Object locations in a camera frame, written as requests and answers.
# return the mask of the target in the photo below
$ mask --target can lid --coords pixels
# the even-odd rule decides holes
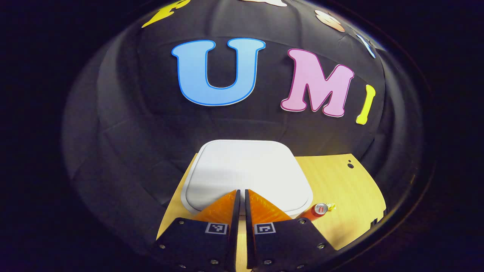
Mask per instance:
[[[325,214],[328,211],[328,205],[324,203],[318,203],[314,205],[314,212],[320,215]]]

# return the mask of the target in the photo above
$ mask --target wooden table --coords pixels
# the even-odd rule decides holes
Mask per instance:
[[[158,235],[177,217],[192,218],[181,201],[186,177],[197,154],[192,159],[178,185],[161,221]],[[313,190],[313,203],[336,203],[336,209],[313,221],[313,224],[339,250],[370,229],[375,219],[380,221],[386,209],[385,200],[375,181],[352,154],[296,157]],[[239,220],[237,239],[237,271],[249,271],[247,264],[245,220]]]

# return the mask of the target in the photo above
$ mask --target letter u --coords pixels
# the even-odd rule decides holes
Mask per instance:
[[[204,106],[224,106],[242,101],[256,84],[257,54],[265,42],[250,38],[230,40],[228,46],[237,52],[235,82],[225,88],[210,85],[207,78],[207,54],[215,42],[201,40],[176,46],[171,54],[178,59],[178,83],[183,95]]]

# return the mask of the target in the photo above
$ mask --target pink letter m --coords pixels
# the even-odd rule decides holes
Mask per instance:
[[[289,97],[281,101],[281,108],[288,111],[305,110],[304,92],[307,88],[312,111],[317,111],[331,95],[330,101],[323,107],[323,113],[333,117],[343,116],[349,84],[355,73],[340,64],[325,79],[315,54],[302,49],[290,49],[287,54],[294,60],[294,76]]]

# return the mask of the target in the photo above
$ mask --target yellow letter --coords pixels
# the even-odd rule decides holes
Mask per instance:
[[[179,8],[185,6],[186,4],[188,4],[188,2],[190,2],[190,0],[178,1],[176,3],[170,4],[170,5],[162,8],[162,9],[160,9],[158,11],[158,13],[155,14],[155,16],[153,16],[153,18],[151,18],[151,20],[149,20],[146,24],[144,24],[142,26],[142,28],[147,26],[147,25],[150,25],[154,22],[157,22],[161,19],[165,19],[166,17],[168,17],[168,16],[170,16],[174,13],[173,11],[171,11],[172,9],[174,9],[174,8],[179,9]]]
[[[356,123],[364,125],[366,124],[366,121],[368,121],[368,113],[370,112],[371,103],[373,102],[375,94],[375,88],[371,85],[366,85],[366,99],[364,100],[362,112],[356,118]]]

